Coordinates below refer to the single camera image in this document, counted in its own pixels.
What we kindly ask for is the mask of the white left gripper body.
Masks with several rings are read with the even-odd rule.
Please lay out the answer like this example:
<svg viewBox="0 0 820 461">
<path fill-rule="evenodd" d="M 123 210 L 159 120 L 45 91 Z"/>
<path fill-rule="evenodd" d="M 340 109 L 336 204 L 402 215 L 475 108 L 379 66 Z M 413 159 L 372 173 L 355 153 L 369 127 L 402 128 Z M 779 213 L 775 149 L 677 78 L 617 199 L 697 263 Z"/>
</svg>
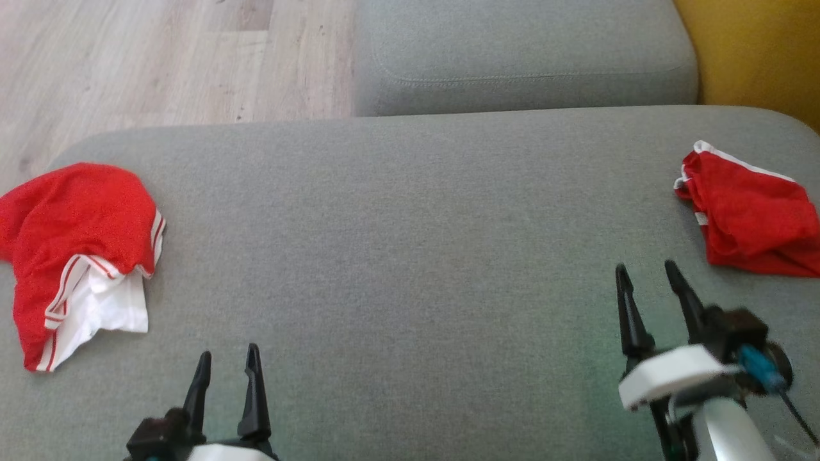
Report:
<svg viewBox="0 0 820 461">
<path fill-rule="evenodd" d="M 279 461 L 268 442 L 223 441 L 194 446 L 185 461 Z"/>
</svg>

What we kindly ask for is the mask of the long grey sofa seat cushion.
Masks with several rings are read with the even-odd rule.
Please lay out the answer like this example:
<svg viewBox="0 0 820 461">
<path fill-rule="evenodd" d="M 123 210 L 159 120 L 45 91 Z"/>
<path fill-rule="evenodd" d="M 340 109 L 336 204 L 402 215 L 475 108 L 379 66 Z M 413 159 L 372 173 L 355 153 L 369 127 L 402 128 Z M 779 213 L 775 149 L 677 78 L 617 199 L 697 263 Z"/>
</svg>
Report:
<svg viewBox="0 0 820 461">
<path fill-rule="evenodd" d="M 673 0 L 358 0 L 358 117 L 691 104 Z"/>
</svg>

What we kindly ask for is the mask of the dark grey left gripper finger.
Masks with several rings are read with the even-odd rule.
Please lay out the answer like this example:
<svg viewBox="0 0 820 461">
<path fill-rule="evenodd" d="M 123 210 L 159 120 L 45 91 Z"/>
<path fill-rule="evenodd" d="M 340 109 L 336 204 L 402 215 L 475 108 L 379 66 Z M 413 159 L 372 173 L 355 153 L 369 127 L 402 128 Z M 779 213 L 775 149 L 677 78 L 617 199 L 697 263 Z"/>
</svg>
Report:
<svg viewBox="0 0 820 461">
<path fill-rule="evenodd" d="M 268 411 L 263 365 L 259 347 L 250 344 L 245 359 L 245 374 L 248 377 L 243 414 L 238 423 L 238 436 L 243 441 L 267 442 L 272 429 Z"/>
<path fill-rule="evenodd" d="M 213 360 L 213 356 L 211 356 L 210 351 L 203 352 L 199 357 L 183 405 L 183 409 L 188 415 L 186 431 L 188 438 L 193 443 L 205 443 L 207 441 L 207 437 L 203 433 L 203 420 L 205 400 L 211 380 L 211 360 Z"/>
</svg>

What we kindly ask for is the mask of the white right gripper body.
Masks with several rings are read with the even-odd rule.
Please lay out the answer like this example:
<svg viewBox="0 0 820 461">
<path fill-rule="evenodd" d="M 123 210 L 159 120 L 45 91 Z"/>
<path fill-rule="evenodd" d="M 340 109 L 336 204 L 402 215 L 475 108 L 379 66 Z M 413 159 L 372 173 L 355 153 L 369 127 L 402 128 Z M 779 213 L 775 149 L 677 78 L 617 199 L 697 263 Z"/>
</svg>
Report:
<svg viewBox="0 0 820 461">
<path fill-rule="evenodd" d="M 735 375 L 703 345 L 628 359 L 618 393 L 623 408 L 648 408 L 664 461 L 733 461 L 726 429 L 744 408 Z"/>
</svg>

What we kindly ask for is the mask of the red and white t-shirt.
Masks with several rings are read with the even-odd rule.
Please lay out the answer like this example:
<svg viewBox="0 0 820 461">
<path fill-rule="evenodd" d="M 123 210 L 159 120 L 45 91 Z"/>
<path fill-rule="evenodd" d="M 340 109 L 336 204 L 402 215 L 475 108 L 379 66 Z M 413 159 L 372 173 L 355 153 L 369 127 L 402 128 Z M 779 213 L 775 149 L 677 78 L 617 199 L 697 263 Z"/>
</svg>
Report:
<svg viewBox="0 0 820 461">
<path fill-rule="evenodd" d="M 0 197 L 0 261 L 30 373 L 52 373 L 100 330 L 147 332 L 144 281 L 166 227 L 140 178 L 111 165 L 76 163 Z"/>
</svg>

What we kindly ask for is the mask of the wide yellow sofa back cushion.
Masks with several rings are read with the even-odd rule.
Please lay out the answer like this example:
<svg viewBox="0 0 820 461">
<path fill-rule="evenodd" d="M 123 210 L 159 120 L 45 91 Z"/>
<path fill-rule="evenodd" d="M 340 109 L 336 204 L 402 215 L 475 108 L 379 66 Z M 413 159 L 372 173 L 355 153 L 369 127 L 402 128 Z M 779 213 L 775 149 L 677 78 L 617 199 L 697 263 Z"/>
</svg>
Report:
<svg viewBox="0 0 820 461">
<path fill-rule="evenodd" d="M 674 0 L 699 103 L 764 108 L 820 134 L 820 0 Z"/>
</svg>

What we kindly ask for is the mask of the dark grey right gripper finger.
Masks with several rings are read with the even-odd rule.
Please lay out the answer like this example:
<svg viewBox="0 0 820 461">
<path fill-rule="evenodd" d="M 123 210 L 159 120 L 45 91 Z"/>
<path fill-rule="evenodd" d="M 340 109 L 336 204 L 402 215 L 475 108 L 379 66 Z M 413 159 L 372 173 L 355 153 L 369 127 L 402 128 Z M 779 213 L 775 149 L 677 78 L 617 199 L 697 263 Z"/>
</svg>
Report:
<svg viewBox="0 0 820 461">
<path fill-rule="evenodd" d="M 634 300 L 632 279 L 624 264 L 615 269 L 621 351 L 630 359 L 643 359 L 655 350 L 653 336 L 647 332 Z"/>
<path fill-rule="evenodd" d="M 688 333 L 688 343 L 700 343 L 701 336 L 705 332 L 705 324 L 703 324 L 702 320 L 703 304 L 694 289 L 689 285 L 688 280 L 686 280 L 682 272 L 680 272 L 674 260 L 665 260 L 664 268 L 669 286 L 680 303 L 680 309 L 682 310 Z"/>
</svg>

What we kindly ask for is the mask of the large grey sofa ottoman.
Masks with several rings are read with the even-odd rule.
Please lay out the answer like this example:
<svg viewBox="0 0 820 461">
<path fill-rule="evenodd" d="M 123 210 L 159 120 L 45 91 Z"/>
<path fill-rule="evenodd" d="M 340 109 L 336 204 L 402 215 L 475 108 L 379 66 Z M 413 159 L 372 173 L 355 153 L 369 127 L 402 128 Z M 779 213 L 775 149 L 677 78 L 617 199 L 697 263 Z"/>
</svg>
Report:
<svg viewBox="0 0 820 461">
<path fill-rule="evenodd" d="M 140 176 L 168 220 L 149 332 L 24 370 L 0 263 L 0 461 L 121 461 L 213 353 L 205 431 L 232 438 L 250 343 L 281 459 L 658 461 L 618 396 L 614 271 L 660 347 L 687 332 L 664 262 L 745 306 L 820 434 L 820 280 L 711 266 L 674 196 L 698 140 L 820 209 L 820 137 L 744 107 L 580 108 L 130 129 L 65 150 Z"/>
</svg>

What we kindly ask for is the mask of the red and white shorts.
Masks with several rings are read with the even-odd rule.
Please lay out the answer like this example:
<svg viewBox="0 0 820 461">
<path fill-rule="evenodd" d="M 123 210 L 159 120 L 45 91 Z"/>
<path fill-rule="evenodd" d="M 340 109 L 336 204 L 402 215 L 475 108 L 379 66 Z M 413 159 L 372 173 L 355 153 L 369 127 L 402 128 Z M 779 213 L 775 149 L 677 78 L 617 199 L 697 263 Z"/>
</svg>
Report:
<svg viewBox="0 0 820 461">
<path fill-rule="evenodd" d="M 820 279 L 820 214 L 789 176 L 700 140 L 673 189 L 691 205 L 711 265 Z"/>
</svg>

